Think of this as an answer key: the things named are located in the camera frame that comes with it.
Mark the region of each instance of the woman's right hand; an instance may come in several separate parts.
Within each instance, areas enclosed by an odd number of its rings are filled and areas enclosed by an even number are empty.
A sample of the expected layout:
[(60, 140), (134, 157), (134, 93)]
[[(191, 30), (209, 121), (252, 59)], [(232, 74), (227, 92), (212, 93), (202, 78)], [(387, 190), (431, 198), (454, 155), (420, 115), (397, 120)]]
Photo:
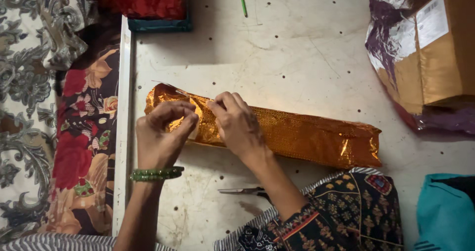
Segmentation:
[(270, 153), (256, 115), (239, 94), (223, 92), (207, 105), (216, 116), (220, 137), (247, 167), (253, 167), (254, 157)]

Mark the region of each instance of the orange foil wrapping paper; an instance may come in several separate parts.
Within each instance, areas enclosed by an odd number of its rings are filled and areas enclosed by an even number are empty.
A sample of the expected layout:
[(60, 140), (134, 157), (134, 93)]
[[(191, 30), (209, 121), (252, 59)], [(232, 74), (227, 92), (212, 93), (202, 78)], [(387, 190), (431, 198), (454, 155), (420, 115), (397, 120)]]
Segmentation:
[[(160, 83), (149, 92), (145, 113), (149, 114), (161, 102), (190, 102), (196, 106), (199, 125), (190, 135), (189, 141), (226, 147), (219, 137), (215, 116), (206, 106), (208, 100)], [(381, 130), (376, 127), (359, 122), (251, 108), (257, 116), (267, 145), (275, 154), (337, 168), (381, 166), (378, 158), (378, 135)], [(172, 122), (169, 129), (172, 131), (178, 127), (181, 120)]]

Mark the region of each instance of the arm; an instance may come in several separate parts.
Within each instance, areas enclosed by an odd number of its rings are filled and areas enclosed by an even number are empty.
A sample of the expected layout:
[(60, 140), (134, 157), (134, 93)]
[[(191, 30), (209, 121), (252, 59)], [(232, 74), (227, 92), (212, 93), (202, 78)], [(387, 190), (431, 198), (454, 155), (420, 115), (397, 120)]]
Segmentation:
[(226, 146), (258, 178), (283, 221), (307, 204), (266, 146), (256, 116), (239, 94), (224, 92), (208, 107)]
[[(163, 169), (175, 163), (181, 148), (198, 121), (195, 107), (187, 102), (164, 102), (137, 120), (137, 157), (140, 169)], [(184, 117), (171, 133), (166, 125)], [(137, 182), (125, 211), (114, 251), (154, 250), (158, 201), (163, 181)]]

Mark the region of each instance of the teal cloth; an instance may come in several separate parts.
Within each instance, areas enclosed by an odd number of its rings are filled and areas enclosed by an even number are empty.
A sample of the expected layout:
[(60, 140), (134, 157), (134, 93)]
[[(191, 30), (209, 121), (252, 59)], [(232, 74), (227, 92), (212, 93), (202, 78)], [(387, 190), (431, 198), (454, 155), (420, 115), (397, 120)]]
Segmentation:
[(472, 200), (460, 190), (432, 180), (473, 175), (426, 175), (417, 205), (419, 239), (414, 250), (473, 250), (475, 210)]

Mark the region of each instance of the patterned kurta sleeve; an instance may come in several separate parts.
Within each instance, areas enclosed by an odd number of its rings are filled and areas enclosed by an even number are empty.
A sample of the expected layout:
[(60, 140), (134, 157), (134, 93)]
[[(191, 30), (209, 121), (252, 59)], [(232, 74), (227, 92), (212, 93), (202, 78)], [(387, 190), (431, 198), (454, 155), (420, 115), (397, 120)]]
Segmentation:
[(306, 194), (288, 220), (246, 226), (241, 250), (403, 250), (397, 191), (391, 178), (347, 173)]

